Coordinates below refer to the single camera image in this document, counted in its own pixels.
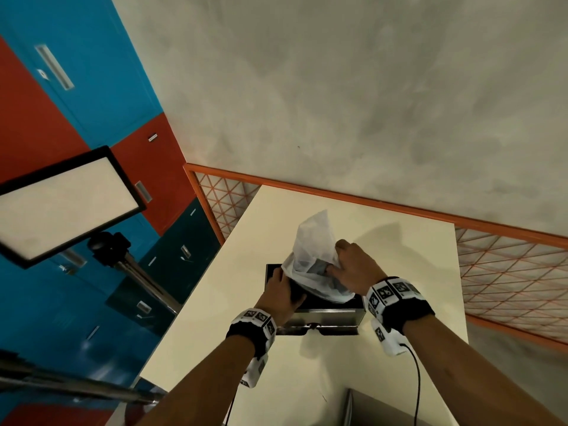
white table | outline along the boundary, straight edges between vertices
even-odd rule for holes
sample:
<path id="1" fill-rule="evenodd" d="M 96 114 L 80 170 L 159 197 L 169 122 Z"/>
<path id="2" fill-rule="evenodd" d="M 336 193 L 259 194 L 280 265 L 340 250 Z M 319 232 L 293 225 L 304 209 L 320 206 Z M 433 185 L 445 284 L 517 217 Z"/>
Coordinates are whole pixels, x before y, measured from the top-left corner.
<path id="1" fill-rule="evenodd" d="M 337 239 L 357 242 L 387 274 L 409 279 L 467 341 L 453 224 L 264 185 L 141 376 L 171 390 L 223 340 L 230 321 L 255 304 L 265 265 L 286 258 L 298 224 L 323 209 Z M 387 357 L 369 317 L 358 336 L 310 330 L 277 337 L 257 387 L 238 389 L 231 426 L 335 424 L 346 387 L 413 415 L 414 361 L 408 353 Z M 419 417 L 434 426 L 455 424 L 424 369 Z"/>

left hand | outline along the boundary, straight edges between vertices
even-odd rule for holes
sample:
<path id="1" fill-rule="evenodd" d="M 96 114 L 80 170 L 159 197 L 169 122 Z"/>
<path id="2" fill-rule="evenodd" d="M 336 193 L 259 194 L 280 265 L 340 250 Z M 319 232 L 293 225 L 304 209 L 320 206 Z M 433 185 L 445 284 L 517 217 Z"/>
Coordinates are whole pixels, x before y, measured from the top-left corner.
<path id="1" fill-rule="evenodd" d="M 290 319 L 294 311 L 305 300 L 306 295 L 304 294 L 296 303 L 290 301 L 290 279 L 282 272 L 282 268 L 278 267 L 274 269 L 264 293 L 254 307 L 272 315 L 276 325 L 281 326 Z"/>

hand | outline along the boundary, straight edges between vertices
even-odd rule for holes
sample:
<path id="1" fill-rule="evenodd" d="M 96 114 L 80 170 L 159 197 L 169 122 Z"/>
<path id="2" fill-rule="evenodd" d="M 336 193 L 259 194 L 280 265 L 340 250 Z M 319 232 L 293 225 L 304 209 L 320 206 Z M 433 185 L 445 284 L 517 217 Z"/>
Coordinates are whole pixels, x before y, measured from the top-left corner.
<path id="1" fill-rule="evenodd" d="M 371 286 L 387 274 L 379 267 L 361 247 L 356 243 L 349 243 L 345 239 L 339 239 L 335 244 L 339 263 L 343 269 L 330 264 L 326 273 L 335 277 L 353 293 L 365 296 Z"/>
<path id="2" fill-rule="evenodd" d="M 296 303 L 290 301 L 290 279 L 282 272 L 282 268 L 274 269 L 266 288 L 255 308 L 272 315 L 277 326 L 283 325 L 294 314 L 294 311 L 306 300 L 304 294 Z"/>

black cable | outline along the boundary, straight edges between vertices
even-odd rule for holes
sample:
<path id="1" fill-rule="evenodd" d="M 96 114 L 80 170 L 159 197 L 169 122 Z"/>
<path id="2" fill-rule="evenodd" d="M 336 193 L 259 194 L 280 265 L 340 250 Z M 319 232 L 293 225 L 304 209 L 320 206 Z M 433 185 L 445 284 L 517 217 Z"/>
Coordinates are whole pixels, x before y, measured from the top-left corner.
<path id="1" fill-rule="evenodd" d="M 414 426 L 416 426 L 416 422 L 418 421 L 418 407 L 420 406 L 420 367 L 418 366 L 418 360 L 416 360 L 416 356 L 410 350 L 410 347 L 405 343 L 400 344 L 403 347 L 406 347 L 410 354 L 412 354 L 412 358 L 414 359 L 414 363 L 416 364 L 416 372 L 418 372 L 418 396 L 416 397 L 416 411 L 414 412 Z"/>
<path id="2" fill-rule="evenodd" d="M 233 403 L 235 403 L 236 397 L 237 397 L 237 394 L 235 393 L 235 395 L 233 396 L 233 400 L 231 401 L 231 405 L 229 405 L 229 412 L 227 413 L 227 419 L 225 420 L 225 426 L 227 426 L 229 424 L 229 416 L 231 415 L 231 409 L 233 409 Z"/>

metal container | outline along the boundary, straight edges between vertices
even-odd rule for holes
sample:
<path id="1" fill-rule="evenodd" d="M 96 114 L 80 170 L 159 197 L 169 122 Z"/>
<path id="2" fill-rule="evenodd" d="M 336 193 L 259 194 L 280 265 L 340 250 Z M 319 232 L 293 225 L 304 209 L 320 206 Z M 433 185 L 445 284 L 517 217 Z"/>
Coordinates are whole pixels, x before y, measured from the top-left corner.
<path id="1" fill-rule="evenodd" d="M 265 285 L 274 269 L 281 264 L 267 264 Z M 365 316 L 363 298 L 356 294 L 346 303 L 334 303 L 305 292 L 290 280 L 292 300 L 298 300 L 303 293 L 307 298 L 288 322 L 278 328 L 277 335 L 305 335 L 309 329 L 317 329 L 322 335 L 358 335 L 359 324 Z"/>

